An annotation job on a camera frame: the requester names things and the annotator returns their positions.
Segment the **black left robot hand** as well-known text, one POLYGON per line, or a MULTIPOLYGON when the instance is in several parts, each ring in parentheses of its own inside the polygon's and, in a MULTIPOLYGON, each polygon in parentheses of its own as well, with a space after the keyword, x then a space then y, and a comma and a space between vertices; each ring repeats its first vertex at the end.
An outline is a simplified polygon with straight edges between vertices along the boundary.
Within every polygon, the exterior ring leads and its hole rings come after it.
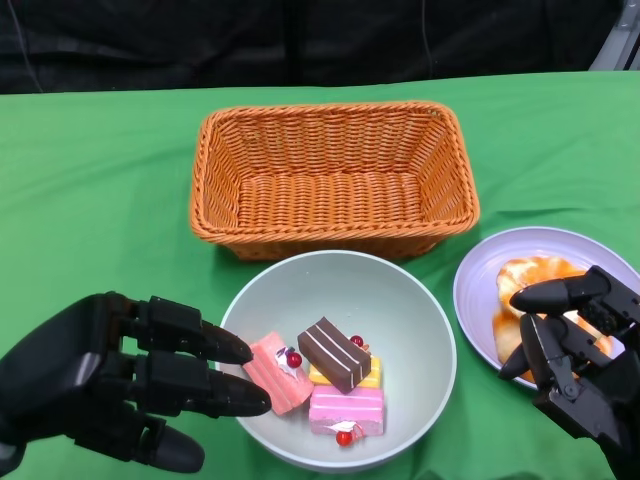
POLYGON ((65 436, 124 462, 195 473, 203 448, 167 419, 185 411, 211 418, 267 413, 263 388, 210 368, 252 357, 244 341, 195 308, 115 292, 85 297, 1 360, 1 470, 16 470, 30 442, 65 436))

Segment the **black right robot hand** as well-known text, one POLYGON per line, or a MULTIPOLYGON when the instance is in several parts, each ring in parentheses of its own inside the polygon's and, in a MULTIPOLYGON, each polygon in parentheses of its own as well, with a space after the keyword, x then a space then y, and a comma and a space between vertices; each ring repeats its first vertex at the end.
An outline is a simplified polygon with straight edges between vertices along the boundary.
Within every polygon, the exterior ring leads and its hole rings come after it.
POLYGON ((614 476, 639 476, 639 296, 599 266, 528 286, 521 343, 499 372, 531 372, 534 405, 574 438, 601 448, 614 476))

